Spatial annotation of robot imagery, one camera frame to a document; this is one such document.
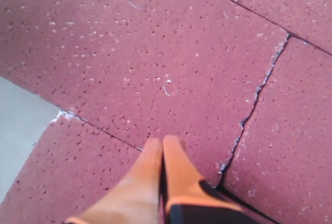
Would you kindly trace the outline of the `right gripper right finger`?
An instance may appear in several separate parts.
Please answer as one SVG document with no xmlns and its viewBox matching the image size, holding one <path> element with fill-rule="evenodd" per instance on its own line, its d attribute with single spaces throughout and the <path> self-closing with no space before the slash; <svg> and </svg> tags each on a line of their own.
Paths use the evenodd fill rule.
<svg viewBox="0 0 332 224">
<path fill-rule="evenodd" d="M 193 165 L 181 139 L 163 139 L 166 223 L 241 223 L 243 209 L 224 200 Z"/>
</svg>

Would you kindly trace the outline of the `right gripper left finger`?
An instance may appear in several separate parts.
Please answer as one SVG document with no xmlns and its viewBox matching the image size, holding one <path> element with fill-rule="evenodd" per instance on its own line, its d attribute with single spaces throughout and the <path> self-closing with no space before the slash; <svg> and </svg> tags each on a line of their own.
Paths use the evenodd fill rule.
<svg viewBox="0 0 332 224">
<path fill-rule="evenodd" d="M 66 223 L 158 223 L 162 143 L 149 138 L 125 177 L 102 199 Z"/>
</svg>

